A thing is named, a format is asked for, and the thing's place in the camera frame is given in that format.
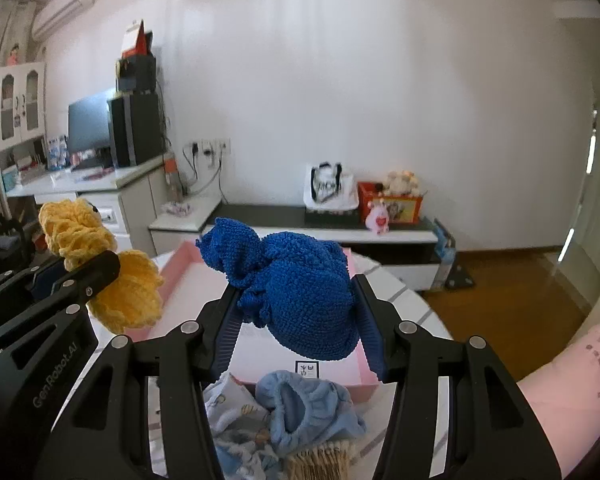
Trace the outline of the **black white TV stand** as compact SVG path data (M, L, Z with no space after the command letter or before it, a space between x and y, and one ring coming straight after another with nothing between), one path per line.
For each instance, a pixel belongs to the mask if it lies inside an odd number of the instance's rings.
M204 232L219 218L231 218L251 226L259 236L276 232L306 234L318 240L333 240L352 252L377 261L409 288L428 290L440 268L434 248L434 228L426 220L409 226L393 226L376 235L358 219L321 222L300 206L227 205L217 206Z

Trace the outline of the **pink shallow box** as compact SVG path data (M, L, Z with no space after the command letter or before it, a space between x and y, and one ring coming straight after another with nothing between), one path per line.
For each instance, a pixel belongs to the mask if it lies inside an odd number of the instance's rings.
M204 305L219 299L227 286L224 274L209 268L190 240L164 256L160 274L162 317L153 326L128 328L125 333L132 341L164 336L175 326L198 318ZM228 371L253 386L274 370L288 370L304 378L336 382L349 390L355 403L370 400L379 382L368 367L362 344L337 361L319 360L314 354L320 344L349 336L352 318L339 313L311 318L310 313L309 307L278 306L265 328L242 324Z

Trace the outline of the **white printed cloth blue bow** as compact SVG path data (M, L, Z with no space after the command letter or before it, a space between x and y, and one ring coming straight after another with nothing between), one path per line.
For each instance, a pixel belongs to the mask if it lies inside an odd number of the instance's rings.
M283 465L271 443L271 413L244 384L224 372L204 389L204 408L225 479L280 476Z

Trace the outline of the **black floor scale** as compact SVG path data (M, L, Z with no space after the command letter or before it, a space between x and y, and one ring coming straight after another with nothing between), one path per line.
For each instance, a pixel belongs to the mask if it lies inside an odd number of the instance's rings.
M447 290L468 289L475 286L474 279L464 266L455 263L445 281Z

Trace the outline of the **white low side cabinet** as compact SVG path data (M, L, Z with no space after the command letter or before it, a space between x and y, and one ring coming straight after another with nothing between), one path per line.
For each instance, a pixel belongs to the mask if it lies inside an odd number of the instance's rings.
M158 256L173 252L183 242L194 242L201 236L209 218L221 203L216 194L201 194L186 200L190 206L185 217L163 212L149 226L149 233Z

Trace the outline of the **yellow crochet item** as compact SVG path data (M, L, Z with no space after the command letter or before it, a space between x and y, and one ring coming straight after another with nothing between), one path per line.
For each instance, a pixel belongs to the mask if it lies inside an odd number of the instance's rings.
M47 203L38 213L48 249L69 272L93 270L102 282L86 304L111 333L155 325L162 317L158 266L144 252L120 250L99 212L84 198Z

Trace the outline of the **white wall socket strip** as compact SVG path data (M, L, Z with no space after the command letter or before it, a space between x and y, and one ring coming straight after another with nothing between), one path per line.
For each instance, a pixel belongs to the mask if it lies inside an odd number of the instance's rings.
M230 139L193 141L188 144L185 154L194 166L205 164L209 169L216 169L230 156Z

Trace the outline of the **pink floral bedding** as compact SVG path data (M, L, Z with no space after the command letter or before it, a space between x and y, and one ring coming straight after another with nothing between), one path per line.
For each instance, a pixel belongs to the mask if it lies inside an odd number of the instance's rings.
M600 324L518 387L568 476L600 437Z

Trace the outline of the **cotton swab bag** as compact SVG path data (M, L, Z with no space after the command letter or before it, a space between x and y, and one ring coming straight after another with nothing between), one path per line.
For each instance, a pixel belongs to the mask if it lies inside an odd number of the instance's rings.
M350 440L327 441L285 458L289 480L347 480L355 446Z

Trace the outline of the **white desk with drawers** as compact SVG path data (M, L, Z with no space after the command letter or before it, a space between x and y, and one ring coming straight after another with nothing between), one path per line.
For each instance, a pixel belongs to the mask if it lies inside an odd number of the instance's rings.
M149 226L168 199L164 157L106 174L95 168L47 171L28 183L16 185L6 196L32 197L38 206L82 197L95 206L104 226L114 233L120 250L137 249L153 257L156 248Z

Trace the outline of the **white air conditioner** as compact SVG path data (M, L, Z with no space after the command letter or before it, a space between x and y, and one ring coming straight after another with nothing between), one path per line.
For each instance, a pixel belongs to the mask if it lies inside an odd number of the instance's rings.
M50 0L35 14L31 37L35 42L42 42L57 29L91 9L95 0Z

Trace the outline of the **blue carton by stand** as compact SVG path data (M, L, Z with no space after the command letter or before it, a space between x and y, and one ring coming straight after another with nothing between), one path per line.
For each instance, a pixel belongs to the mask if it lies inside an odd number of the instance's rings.
M439 267L432 282L433 290L442 289L451 273L456 257L455 238L438 218L432 220L434 235L437 237L434 253L440 259Z

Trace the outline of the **black computer tower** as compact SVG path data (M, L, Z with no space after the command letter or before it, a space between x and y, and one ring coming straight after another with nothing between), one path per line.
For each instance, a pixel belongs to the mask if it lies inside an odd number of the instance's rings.
M125 93L108 102L110 152L114 166L140 166L164 153L155 93Z

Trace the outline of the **red toy storage box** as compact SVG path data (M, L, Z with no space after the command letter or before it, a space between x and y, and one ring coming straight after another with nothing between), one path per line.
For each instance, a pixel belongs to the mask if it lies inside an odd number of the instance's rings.
M414 224L419 222L422 196L386 195L380 182L358 182L360 218L366 219L370 207L384 203L391 224Z

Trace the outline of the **black box on tower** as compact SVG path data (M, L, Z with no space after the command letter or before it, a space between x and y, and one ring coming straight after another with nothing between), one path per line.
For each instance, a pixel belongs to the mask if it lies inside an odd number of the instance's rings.
M154 92L156 59L153 55L132 55L116 64L117 92Z

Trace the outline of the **red white calendar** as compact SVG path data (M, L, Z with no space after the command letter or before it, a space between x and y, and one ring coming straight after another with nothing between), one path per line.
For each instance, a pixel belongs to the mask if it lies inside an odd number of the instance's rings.
M123 35L121 57L134 55L151 55L152 31L145 29L143 20L134 21L125 29Z

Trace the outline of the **blue white package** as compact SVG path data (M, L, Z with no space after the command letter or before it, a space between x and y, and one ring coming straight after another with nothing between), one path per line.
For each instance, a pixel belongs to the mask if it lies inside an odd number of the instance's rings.
M50 171L63 170L70 166L68 136L54 136L47 139L47 169Z

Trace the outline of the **royal blue knit item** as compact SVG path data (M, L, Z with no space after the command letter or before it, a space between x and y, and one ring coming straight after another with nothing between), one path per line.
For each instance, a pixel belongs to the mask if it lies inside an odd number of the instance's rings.
M242 292L237 307L246 323L265 328L278 306L309 307L311 318L352 318L350 335L320 344L317 359L341 360L358 344L348 258L337 243L293 232L260 237L245 223L219 218L196 246L204 263Z

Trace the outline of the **colourful packet on cabinet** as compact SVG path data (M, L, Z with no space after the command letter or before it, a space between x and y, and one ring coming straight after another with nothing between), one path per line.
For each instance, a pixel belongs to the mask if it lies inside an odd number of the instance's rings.
M170 216L184 218L192 212L192 205L189 202L169 202L161 206L161 211Z

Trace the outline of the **orange cap bottle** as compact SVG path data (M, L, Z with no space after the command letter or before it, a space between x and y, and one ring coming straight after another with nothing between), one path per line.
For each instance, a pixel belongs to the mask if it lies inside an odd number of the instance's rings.
M166 156L163 161L164 176L166 177L166 186L169 190L169 200L173 203L179 203L183 198L182 181L178 172L178 164L172 154Z

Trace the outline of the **light blue terry cap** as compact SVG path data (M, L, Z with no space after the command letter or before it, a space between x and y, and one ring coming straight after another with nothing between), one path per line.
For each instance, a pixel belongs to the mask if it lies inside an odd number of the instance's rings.
M349 391L336 382L276 370L257 383L256 400L271 414L271 443L280 457L366 434Z

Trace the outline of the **beige plush toy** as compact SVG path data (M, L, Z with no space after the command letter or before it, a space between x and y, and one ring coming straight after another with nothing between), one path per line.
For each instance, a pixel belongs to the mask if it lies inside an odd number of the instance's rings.
M382 192L388 196L410 196L422 195L419 188L419 180L413 171L391 171L387 174L382 184Z

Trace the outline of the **white glass door cabinet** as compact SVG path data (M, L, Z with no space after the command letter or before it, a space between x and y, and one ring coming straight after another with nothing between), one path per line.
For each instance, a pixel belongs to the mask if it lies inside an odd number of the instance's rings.
M0 67L0 152L44 136L45 64Z

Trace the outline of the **white striped quilt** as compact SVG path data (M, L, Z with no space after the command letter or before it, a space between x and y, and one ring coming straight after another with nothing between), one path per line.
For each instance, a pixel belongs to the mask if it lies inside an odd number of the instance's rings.
M419 324L436 337L449 338L440 318L417 292L369 258L355 254L348 258L350 271L362 273L374 295L391 302L401 320ZM181 322L193 320L207 302L222 296L227 285L225 276L206 266L190 244L183 245L177 252L162 255L156 261L164 279L160 289L163 315L154 326L128 330L126 334L134 341L163 336ZM268 330L244 324L228 371L240 382L251 386L274 370L331 380L349 389L356 410L367 427L366 435L353 445L350 477L372 478L387 432L394 387L378 382L368 368L363 348L356 348L344 360L311 361L281 346Z

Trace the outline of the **pink heart plush toy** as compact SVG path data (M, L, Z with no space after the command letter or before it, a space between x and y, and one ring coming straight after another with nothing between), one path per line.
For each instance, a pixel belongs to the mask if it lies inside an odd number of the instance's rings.
M376 235L388 233L390 216L385 202L383 200L368 202L367 208L368 214L364 220L366 228Z

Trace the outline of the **small doll figurine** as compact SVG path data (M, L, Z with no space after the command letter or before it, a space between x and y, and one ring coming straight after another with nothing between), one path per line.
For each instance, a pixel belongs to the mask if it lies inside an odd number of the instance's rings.
M9 51L9 55L8 55L8 58L6 61L7 66L17 66L20 63L19 51L20 51L19 44L14 44Z

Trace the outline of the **black computer monitor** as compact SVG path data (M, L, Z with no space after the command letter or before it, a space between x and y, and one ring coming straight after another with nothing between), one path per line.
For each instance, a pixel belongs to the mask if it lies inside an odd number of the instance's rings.
M109 102L116 92L109 89L68 106L68 150L70 154L108 148Z

